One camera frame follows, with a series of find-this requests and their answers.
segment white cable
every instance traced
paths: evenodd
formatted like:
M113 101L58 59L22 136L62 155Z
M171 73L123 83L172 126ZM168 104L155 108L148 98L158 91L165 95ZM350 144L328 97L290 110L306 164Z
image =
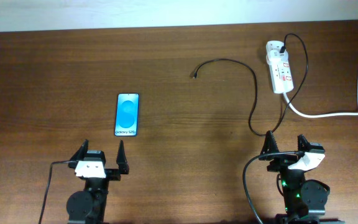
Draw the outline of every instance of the white cable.
M290 100L287 97L287 94L284 92L283 93L284 99L287 103L290 102ZM355 113L348 113L348 112L341 112L341 113L329 113L329 114L317 114L317 115L308 115L308 114L303 114L301 112L299 112L297 109L295 109L295 107L289 103L290 108L299 116L302 116L304 118L326 118L326 117L330 117L330 116L358 116L358 112ZM357 78L357 107L358 107L358 78Z

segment smartphone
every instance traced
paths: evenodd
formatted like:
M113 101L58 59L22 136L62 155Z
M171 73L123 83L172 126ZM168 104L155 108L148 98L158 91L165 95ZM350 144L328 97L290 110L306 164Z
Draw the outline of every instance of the smartphone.
M137 135L137 115L139 112L139 94L120 93L117 100L116 136Z

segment black charging cable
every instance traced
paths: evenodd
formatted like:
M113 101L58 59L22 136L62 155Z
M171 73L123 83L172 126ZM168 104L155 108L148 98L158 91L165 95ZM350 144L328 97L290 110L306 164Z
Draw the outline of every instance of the black charging cable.
M46 205L46 203L47 203L47 196L48 196L48 191L49 191L49 185L50 185L50 181L51 181L51 179L52 179L52 168L53 168L53 165L55 165L55 164L68 164L68 163L72 163L72 162L76 162L76 161L57 161L57 162L53 162L53 163L50 164L50 167L49 167L49 177L48 177L48 182L47 182L47 188L45 189L44 202L42 203L41 214L40 214L40 219L39 219L39 221L38 221L38 224L41 224L42 216L44 215L45 205Z
M289 33L287 34L285 37L284 37L284 46L280 49L280 53L281 51L283 51L283 53L286 51L286 42L287 42L287 37L289 35L293 35L295 36L296 38L298 38L300 40L300 42L302 43L302 46L303 46L303 50L305 51L305 56L306 56L306 69L305 69L305 75L303 76L303 79L302 79L302 82L300 83L297 91L295 92L295 94L293 95L293 97L291 98L290 102L287 103L287 105L285 106L285 109L283 111L283 114L281 115L280 119L278 120L276 126L272 129L272 132L274 133L278 127L281 125L282 121L284 120L284 117L285 117L285 113L287 112L287 109L290 105L290 103L293 101L293 99L297 96L297 94L299 93L303 83L305 82L306 80L306 76L308 75L308 70L309 70L309 57L308 57L308 53L306 51L306 45L305 43L303 42L302 38L300 38L298 35L296 34L293 34L293 33ZM194 74L193 74L193 78L197 78L198 76L198 71L200 70L200 68L208 63L212 63L212 62L218 62L218 61L229 61L229 62L234 62L234 63L238 63L240 65L243 65L245 66L246 68L248 68L251 73L252 73L252 76L254 77L254 85L255 85L255 99L254 99L254 104L252 105L252 108L251 108L251 111L249 113L249 117L248 117L248 127L249 129L251 130L251 132L257 136L260 136L260 137L264 137L266 136L266 134L261 134L261 133L258 133L257 131L255 131L253 128L252 128L252 125L251 125L251 119L252 119L252 115L254 114L254 111L255 111L255 107L256 107L256 103L258 101L258 85L257 85L257 79L256 79L256 74L255 72L253 71L253 69L247 65L246 63L244 62L240 62L240 61L237 61L237 60L233 60L233 59L228 59L228 58L216 58L216 59L213 59L213 60L208 60L206 62L203 62L201 63L197 69L195 70Z

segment wooden table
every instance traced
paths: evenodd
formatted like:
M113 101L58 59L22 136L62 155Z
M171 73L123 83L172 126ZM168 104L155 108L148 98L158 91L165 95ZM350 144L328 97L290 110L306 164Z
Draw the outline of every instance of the wooden table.
M230 62L190 75L217 57L250 65L259 88L253 126L264 133L283 109L265 45L288 32L303 38L310 60L296 108L356 111L358 21L0 33L0 223L36 223L49 164L69 159L84 139L106 153L108 168L117 167L125 143L131 172L111 182L106 222L253 220L241 177L264 142L247 124L252 76ZM295 38L287 46L297 88L305 56ZM117 94L126 92L140 94L134 138L114 136ZM325 218L358 223L358 116L305 119L289 111L274 134L281 151L296 150L299 134L325 147L306 178L331 186ZM285 213L267 164L255 162L247 176L264 218ZM56 166L44 223L66 223L67 199L83 186L72 169Z

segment switch on power strip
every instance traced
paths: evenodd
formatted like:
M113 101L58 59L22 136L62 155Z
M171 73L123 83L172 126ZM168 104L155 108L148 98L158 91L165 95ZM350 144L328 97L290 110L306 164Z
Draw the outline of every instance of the switch on power strip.
M280 53L284 43L271 40L266 44L266 61L270 68L274 93L288 93L293 89L293 82L288 63L288 52Z

